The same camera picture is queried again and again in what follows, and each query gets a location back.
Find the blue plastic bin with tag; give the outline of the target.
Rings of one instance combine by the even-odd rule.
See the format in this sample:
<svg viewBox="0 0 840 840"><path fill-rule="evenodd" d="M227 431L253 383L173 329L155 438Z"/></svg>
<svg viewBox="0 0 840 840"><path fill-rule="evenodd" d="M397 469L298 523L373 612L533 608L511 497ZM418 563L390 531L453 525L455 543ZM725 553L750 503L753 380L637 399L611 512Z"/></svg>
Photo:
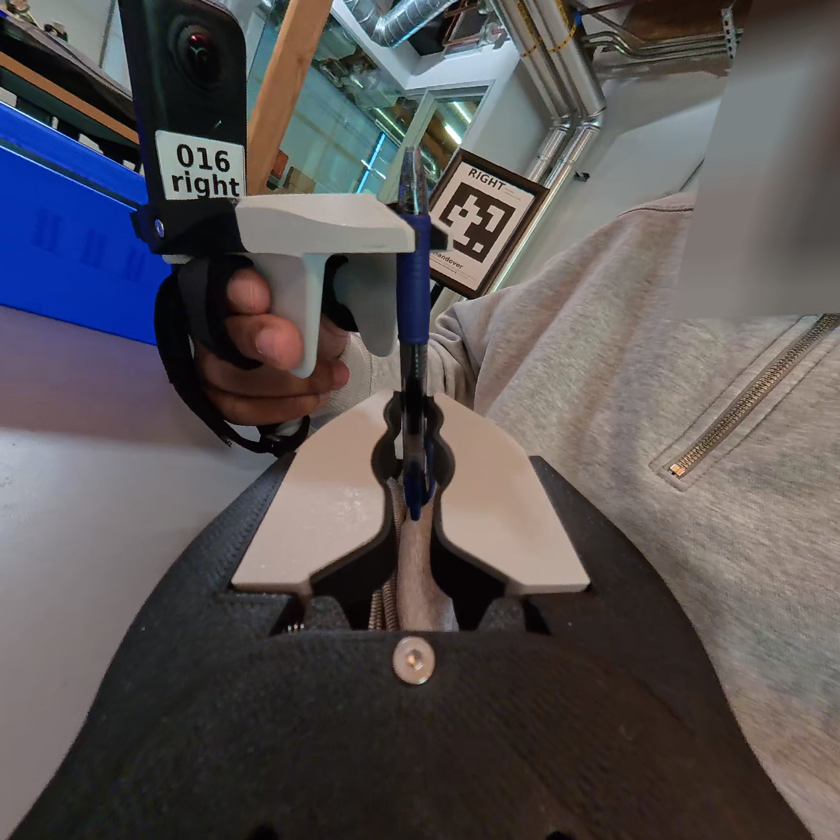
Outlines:
<svg viewBox="0 0 840 840"><path fill-rule="evenodd" d="M1 105L1 303L154 344L170 269L133 231L141 174Z"/></svg>

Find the blue pen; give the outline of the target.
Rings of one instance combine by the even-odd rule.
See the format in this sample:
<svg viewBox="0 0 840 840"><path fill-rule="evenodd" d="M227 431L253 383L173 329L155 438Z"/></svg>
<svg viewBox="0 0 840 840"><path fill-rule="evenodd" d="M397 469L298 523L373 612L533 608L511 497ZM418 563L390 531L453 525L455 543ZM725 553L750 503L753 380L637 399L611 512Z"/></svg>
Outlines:
<svg viewBox="0 0 840 840"><path fill-rule="evenodd" d="M415 146L404 152L397 209L415 236L413 250L396 257L396 318L402 382L402 485L407 512L417 522L434 494L435 482L428 464L426 417L433 227L424 162Z"/></svg>

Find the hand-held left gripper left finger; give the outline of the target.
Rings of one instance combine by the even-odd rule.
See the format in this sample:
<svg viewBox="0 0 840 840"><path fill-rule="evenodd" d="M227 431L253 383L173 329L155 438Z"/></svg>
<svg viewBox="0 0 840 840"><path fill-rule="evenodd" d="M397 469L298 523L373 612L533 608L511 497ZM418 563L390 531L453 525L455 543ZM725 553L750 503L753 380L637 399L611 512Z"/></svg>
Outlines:
<svg viewBox="0 0 840 840"><path fill-rule="evenodd" d="M368 601L391 576L393 417L378 392L310 436L287 468L231 585L237 592Z"/></svg>

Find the framed marker sign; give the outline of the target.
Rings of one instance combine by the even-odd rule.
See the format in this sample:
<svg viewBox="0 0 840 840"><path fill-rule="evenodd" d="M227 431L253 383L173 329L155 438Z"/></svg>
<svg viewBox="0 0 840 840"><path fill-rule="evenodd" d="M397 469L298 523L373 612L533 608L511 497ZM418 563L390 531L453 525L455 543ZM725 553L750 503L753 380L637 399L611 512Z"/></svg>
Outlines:
<svg viewBox="0 0 840 840"><path fill-rule="evenodd" d="M544 204L548 189L467 150L435 186L430 217L448 237L430 254L430 275L467 299L485 294Z"/></svg>

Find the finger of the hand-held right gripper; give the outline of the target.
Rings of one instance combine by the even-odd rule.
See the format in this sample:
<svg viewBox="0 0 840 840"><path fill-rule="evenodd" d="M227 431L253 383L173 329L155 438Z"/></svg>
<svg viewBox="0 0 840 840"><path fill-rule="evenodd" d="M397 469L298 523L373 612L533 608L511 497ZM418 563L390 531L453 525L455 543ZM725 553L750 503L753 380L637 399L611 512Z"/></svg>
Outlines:
<svg viewBox="0 0 840 840"><path fill-rule="evenodd" d="M235 215L270 312L301 336L301 361L317 359L321 316L358 333L373 355L400 345L396 257L415 236L398 209L367 194L264 195L241 199Z"/></svg>

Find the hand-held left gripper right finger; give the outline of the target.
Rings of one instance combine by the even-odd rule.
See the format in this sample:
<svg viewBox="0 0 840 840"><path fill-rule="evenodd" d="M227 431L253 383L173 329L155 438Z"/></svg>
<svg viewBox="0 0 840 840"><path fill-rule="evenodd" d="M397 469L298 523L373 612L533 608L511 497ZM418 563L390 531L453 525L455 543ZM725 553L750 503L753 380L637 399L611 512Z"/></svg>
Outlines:
<svg viewBox="0 0 840 840"><path fill-rule="evenodd" d="M590 577L520 444L435 395L433 577L449 597L584 591Z"/></svg>

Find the person's right forearm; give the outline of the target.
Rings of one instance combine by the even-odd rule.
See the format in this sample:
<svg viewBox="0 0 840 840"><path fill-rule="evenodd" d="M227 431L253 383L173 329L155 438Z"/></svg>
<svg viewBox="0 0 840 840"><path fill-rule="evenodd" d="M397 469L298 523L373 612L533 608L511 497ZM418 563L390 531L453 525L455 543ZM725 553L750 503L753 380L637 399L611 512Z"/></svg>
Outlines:
<svg viewBox="0 0 840 840"><path fill-rule="evenodd" d="M547 335L563 368L597 349L623 345L631 324L661 307L676 281L696 198L679 193L632 208L552 257L535 277L456 303L427 345L427 395L444 393L480 413Z"/></svg>

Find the wooden post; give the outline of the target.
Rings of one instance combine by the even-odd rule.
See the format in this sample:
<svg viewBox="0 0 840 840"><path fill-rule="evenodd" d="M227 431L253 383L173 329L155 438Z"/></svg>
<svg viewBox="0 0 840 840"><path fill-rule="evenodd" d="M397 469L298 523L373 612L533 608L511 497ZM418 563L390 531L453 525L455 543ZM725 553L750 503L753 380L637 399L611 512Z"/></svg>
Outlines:
<svg viewBox="0 0 840 840"><path fill-rule="evenodd" d="M263 194L294 113L331 1L290 1L247 127L248 195Z"/></svg>

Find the metal ventilation ducts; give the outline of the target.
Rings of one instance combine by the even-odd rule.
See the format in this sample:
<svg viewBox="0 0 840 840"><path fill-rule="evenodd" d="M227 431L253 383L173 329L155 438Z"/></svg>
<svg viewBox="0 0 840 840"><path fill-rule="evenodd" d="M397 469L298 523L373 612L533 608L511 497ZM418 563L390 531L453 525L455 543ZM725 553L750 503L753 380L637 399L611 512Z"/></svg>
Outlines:
<svg viewBox="0 0 840 840"><path fill-rule="evenodd" d="M454 2L398 2L386 13L376 2L345 2L368 39L391 48L415 35ZM520 61L552 118L551 130L527 178L552 187L573 151L602 125L606 108L592 63L584 52L583 13L561 1L491 1L488 3L516 47Z"/></svg>

